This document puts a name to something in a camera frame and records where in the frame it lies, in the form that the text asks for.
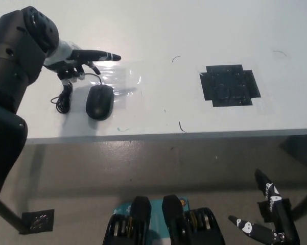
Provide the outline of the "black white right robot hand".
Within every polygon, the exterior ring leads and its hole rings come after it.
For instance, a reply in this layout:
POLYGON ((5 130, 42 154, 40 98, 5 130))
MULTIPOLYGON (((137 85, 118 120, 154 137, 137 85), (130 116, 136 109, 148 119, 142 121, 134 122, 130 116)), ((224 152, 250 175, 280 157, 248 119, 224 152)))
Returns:
POLYGON ((228 219, 246 236, 262 244, 300 244, 300 238, 291 214, 291 203, 284 199, 275 184, 259 169, 255 170, 255 181, 265 200, 258 202, 264 222, 273 223, 269 229, 263 225, 249 222, 230 215, 228 219))

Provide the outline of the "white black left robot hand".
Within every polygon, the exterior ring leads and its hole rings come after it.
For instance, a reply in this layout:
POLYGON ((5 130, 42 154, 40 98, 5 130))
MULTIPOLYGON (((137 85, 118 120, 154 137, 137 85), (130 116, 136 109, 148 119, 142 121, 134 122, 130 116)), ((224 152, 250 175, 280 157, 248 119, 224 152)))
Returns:
POLYGON ((98 50, 83 50, 73 42, 59 41, 58 48, 44 61, 44 67, 57 74, 63 85, 85 79, 83 65, 91 68, 96 75, 98 61, 120 61, 121 56, 98 50))

